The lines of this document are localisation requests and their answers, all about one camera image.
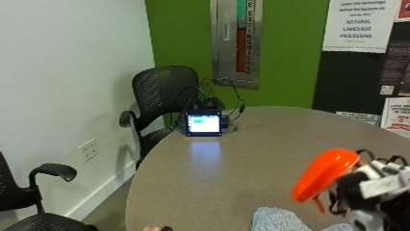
person's hand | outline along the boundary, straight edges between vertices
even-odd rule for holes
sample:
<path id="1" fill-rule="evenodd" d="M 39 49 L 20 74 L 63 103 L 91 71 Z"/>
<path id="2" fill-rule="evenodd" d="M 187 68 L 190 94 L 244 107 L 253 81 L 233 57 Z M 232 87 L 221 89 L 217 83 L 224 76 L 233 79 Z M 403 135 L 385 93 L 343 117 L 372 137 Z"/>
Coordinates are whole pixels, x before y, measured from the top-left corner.
<path id="1" fill-rule="evenodd" d="M 154 227 L 154 228 L 146 227 L 143 231 L 162 231 L 162 228 L 160 227 Z"/>

poster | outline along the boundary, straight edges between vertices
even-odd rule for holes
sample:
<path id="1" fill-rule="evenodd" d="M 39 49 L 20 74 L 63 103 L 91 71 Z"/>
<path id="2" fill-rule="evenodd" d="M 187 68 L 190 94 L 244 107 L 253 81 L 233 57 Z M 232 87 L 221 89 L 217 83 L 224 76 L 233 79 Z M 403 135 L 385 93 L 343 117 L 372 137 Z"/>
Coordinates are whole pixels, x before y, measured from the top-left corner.
<path id="1" fill-rule="evenodd" d="M 324 51 L 385 53 L 401 0 L 331 0 Z"/>
<path id="2" fill-rule="evenodd" d="M 387 52 L 381 94 L 410 96 L 410 41 L 393 41 Z"/>
<path id="3" fill-rule="evenodd" d="M 372 114 L 357 114 L 357 113 L 348 113 L 348 112 L 336 112 L 337 115 L 343 115 L 345 117 L 356 118 L 367 123 L 373 125 L 380 125 L 381 117 L 379 115 Z"/>
<path id="4" fill-rule="evenodd" d="M 410 21 L 410 0 L 401 0 L 396 22 Z"/>
<path id="5" fill-rule="evenodd" d="M 410 138 L 410 97 L 387 99 L 381 127 Z"/>

black office chair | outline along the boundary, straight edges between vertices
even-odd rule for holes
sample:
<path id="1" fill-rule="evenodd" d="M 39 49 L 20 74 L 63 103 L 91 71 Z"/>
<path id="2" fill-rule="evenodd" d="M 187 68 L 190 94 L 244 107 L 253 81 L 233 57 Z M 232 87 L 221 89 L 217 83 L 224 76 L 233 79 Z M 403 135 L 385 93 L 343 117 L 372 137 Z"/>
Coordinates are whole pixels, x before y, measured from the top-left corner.
<path id="1" fill-rule="evenodd" d="M 6 231 L 98 231 L 99 229 L 94 225 L 86 225 L 75 219 L 46 213 L 42 203 L 43 197 L 36 184 L 38 173 L 60 176 L 67 182 L 72 181 L 78 175 L 78 171 L 70 166 L 43 164 L 30 173 L 30 187 L 20 188 L 0 152 L 0 212 L 34 205 L 38 207 L 38 214 L 19 221 Z"/>
<path id="2" fill-rule="evenodd" d="M 155 67 L 140 72 L 132 80 L 132 88 L 140 108 L 140 116 L 132 111 L 120 115 L 120 126 L 130 127 L 134 121 L 140 140 L 142 165 L 156 144 L 171 134 L 171 128 L 151 132 L 143 136 L 142 131 L 152 122 L 170 113 L 182 113 L 188 104 L 199 101 L 199 77 L 195 69 L 183 65 Z"/>

baseboard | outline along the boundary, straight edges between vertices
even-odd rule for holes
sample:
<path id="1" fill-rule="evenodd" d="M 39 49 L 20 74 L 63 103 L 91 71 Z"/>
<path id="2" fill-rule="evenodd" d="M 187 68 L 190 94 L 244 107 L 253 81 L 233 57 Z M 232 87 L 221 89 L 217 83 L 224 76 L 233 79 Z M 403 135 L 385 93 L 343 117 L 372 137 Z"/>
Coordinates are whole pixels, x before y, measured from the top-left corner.
<path id="1" fill-rule="evenodd" d="M 124 172 L 114 176 L 64 216 L 83 220 L 135 173 L 136 164 L 131 162 L 126 166 Z"/>

green wall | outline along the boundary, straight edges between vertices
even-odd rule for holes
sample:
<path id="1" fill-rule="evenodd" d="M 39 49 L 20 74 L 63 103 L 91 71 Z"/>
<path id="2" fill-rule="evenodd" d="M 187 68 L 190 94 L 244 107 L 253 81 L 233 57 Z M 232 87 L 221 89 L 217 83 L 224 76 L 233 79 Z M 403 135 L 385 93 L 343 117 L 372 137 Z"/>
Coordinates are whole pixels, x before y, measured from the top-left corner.
<path id="1" fill-rule="evenodd" d="M 213 77 L 209 5 L 209 0 L 147 1 L 155 65 L 188 65 L 202 79 Z M 327 9 L 328 0 L 264 0 L 259 89 L 239 89 L 247 106 L 312 108 Z M 206 91 L 235 106 L 229 87 Z"/>

